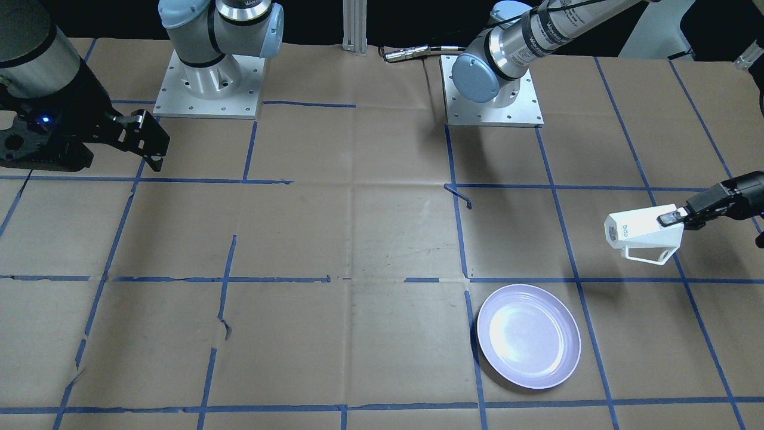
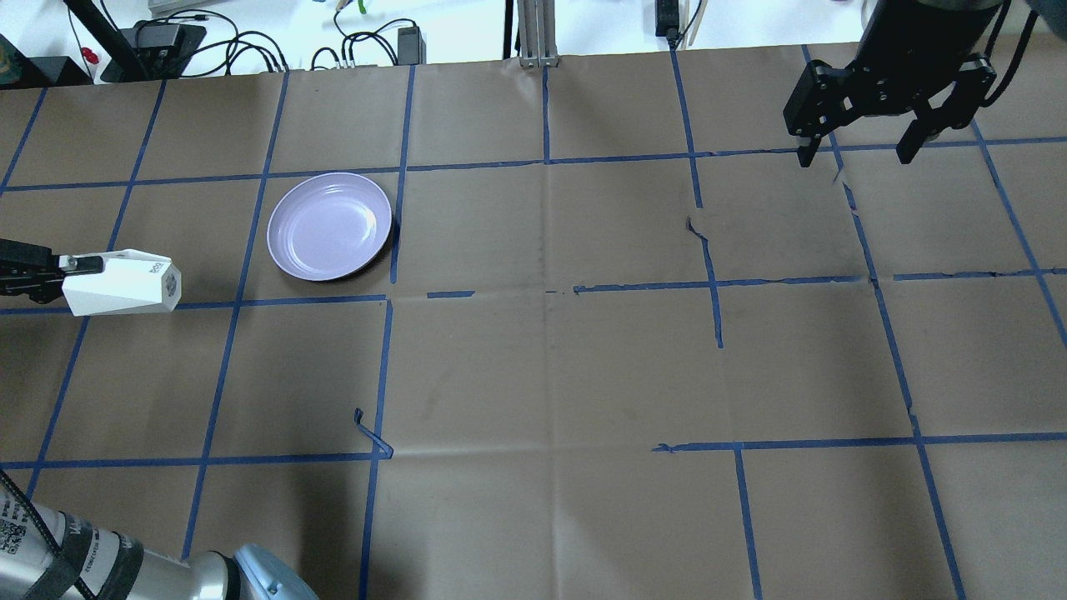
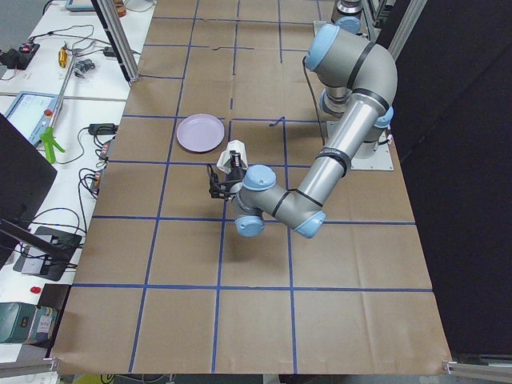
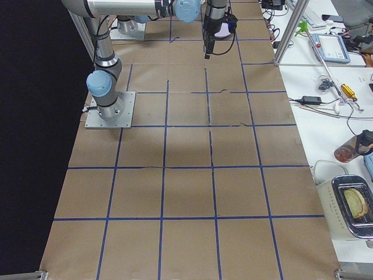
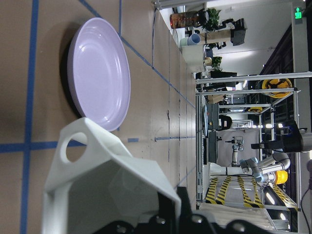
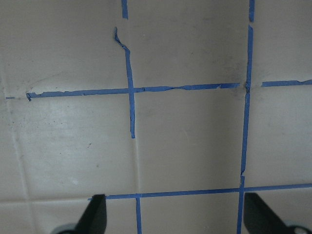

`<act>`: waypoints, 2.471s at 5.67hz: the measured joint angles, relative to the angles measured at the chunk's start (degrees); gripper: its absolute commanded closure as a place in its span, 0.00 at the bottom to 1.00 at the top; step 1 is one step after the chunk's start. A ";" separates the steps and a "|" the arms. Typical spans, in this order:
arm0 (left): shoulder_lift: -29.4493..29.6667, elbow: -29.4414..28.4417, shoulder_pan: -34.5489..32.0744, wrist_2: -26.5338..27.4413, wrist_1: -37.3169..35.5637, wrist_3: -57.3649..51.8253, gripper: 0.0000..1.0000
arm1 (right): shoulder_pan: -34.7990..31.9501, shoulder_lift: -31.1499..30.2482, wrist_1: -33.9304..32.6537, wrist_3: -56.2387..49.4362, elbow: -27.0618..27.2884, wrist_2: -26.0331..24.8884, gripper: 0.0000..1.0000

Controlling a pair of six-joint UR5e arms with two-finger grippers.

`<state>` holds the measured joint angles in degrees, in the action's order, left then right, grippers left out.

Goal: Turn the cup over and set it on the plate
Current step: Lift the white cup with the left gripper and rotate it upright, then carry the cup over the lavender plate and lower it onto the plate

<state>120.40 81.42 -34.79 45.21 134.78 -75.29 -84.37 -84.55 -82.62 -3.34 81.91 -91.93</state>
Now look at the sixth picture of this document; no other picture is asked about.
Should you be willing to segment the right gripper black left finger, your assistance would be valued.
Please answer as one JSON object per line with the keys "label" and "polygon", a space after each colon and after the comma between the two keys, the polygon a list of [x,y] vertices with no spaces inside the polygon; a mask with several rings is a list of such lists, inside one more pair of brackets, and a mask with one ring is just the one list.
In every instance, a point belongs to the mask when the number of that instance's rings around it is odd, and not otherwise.
{"label": "right gripper black left finger", "polygon": [[104,234],[107,226],[105,195],[94,195],[75,226],[76,234]]}

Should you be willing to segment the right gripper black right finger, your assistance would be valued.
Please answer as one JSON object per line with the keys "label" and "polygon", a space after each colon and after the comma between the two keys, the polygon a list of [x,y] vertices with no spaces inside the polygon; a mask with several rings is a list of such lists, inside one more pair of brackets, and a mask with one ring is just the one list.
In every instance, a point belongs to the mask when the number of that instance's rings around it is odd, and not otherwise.
{"label": "right gripper black right finger", "polygon": [[256,193],[245,193],[243,222],[250,234],[286,234],[287,226]]}

